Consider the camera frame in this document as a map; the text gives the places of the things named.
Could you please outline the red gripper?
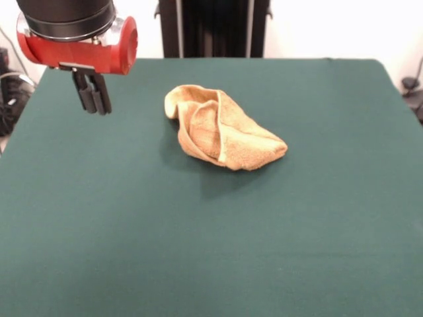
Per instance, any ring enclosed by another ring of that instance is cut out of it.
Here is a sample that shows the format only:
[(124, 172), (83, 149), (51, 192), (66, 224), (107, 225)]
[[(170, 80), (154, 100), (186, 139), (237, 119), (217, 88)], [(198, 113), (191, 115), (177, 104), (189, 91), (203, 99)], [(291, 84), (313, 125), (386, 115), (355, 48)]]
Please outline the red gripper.
[[(58, 68), (82, 67), (97, 73), (127, 75), (137, 53), (137, 25), (133, 17), (116, 17), (110, 28), (94, 38), (79, 42), (57, 42), (31, 32), (24, 15), (17, 19), (17, 40), (24, 56), (31, 62)], [(90, 114), (107, 115), (112, 111), (102, 75), (72, 71), (82, 107)]]

